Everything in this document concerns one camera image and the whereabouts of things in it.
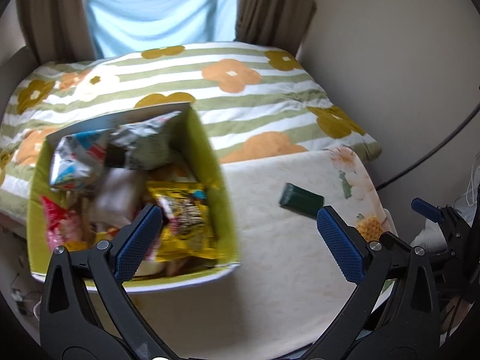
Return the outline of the green yellow storage box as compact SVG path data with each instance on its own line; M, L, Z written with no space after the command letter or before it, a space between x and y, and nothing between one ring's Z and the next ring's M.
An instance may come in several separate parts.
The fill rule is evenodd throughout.
M112 134L120 125L141 122L172 111L181 111L182 115L172 131L172 157L169 163L149 171L104 164L100 177L85 189L62 190L50 186L50 166L62 137L100 129L109 129ZM39 281L45 279L53 252L47 245L47 222L41 196L78 213L83 240L89 249L102 240L112 240L122 227L134 221L145 205L157 206L147 191L146 184L149 181L197 182L204 186L210 221L216 235L217 258L187 257L169 262L152 262L147 259L147 254L153 241L140 267L127 283L139 283L142 291L184 288L212 281L217 276L226 276L239 266L237 234L221 167L198 114L188 102L178 102L98 116L46 137L34 169L28 202L27 243L32 276Z

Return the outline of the light blue hanging cloth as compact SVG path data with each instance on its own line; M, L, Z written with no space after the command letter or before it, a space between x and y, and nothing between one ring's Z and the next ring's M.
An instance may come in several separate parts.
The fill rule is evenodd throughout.
M238 0L86 0L97 57L233 41Z

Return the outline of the brown curtain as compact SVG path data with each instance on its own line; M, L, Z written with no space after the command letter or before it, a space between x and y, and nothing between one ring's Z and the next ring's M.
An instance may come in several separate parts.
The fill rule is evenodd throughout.
M238 0L235 40L295 55L316 9L316 0Z
M86 0L16 0L20 27L38 63L95 59Z

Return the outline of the grey silver snack bag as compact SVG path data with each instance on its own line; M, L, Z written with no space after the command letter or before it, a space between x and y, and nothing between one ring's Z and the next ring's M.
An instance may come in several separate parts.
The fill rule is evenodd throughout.
M105 165L149 171L171 161L173 130L182 112L172 111L137 123L120 125L109 136Z

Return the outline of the pink striped snack bag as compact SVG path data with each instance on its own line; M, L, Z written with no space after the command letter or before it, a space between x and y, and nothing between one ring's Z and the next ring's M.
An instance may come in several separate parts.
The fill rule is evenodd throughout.
M46 196L41 196L46 220L46 242L50 251L65 246L68 251L87 249L83 240L80 216L74 210L62 208Z

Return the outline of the blue white snack bag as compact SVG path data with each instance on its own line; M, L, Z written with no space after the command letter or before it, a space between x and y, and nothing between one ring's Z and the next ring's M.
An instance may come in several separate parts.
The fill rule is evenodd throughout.
M82 190L101 176L107 156L109 129L63 136L55 148L49 185L54 189Z

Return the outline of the brown right curtain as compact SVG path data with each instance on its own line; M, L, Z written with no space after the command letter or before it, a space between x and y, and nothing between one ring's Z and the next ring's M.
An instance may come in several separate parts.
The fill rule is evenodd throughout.
M238 0L235 40L295 55L316 9L316 0Z

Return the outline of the brown left curtain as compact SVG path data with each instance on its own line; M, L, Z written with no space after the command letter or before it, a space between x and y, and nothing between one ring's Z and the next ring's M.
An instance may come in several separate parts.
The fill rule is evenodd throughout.
M20 27L38 63L95 59L86 0L16 0Z

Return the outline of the striped floral blanket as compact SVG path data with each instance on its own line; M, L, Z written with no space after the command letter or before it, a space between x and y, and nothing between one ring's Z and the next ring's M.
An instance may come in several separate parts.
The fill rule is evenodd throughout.
M24 224L44 138L111 112L188 102L222 163L346 146L363 161L382 149L295 57L241 42L133 52L37 67L1 117L1 213Z

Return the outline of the dark green snack packet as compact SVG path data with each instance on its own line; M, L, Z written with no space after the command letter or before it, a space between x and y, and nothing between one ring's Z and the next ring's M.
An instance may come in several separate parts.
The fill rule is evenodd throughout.
M317 212L324 206L323 196L302 189L292 183L286 183L282 190L279 206L288 211L315 219Z

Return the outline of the yellow black snack bag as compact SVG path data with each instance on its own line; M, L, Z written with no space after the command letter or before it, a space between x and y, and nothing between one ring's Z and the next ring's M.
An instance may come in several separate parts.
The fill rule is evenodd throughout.
M204 186L197 182L149 181L147 191L163 212L160 235L147 254L155 263L179 258L217 258Z

